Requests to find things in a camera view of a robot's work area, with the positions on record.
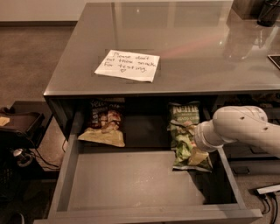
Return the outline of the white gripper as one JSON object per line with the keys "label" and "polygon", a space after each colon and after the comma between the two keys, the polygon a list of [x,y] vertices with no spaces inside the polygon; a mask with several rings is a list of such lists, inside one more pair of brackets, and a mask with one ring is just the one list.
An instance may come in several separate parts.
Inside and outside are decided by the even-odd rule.
{"label": "white gripper", "polygon": [[199,165],[208,157],[208,152],[216,151],[225,144],[235,142],[235,140],[219,134],[215,130],[213,121],[202,122],[198,126],[190,121],[181,123],[172,120],[171,124],[180,134],[194,135],[194,141],[198,148],[192,148],[191,156],[188,158],[189,165]]}

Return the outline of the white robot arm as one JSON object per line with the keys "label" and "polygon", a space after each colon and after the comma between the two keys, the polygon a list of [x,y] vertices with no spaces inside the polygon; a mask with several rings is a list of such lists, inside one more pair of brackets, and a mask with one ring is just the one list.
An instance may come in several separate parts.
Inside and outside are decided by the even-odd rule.
{"label": "white robot arm", "polygon": [[201,122],[197,105],[172,106],[169,131],[175,150],[175,169],[212,169],[209,154],[225,144],[241,142],[279,156],[280,126],[268,122],[256,106],[219,108],[210,121]]}

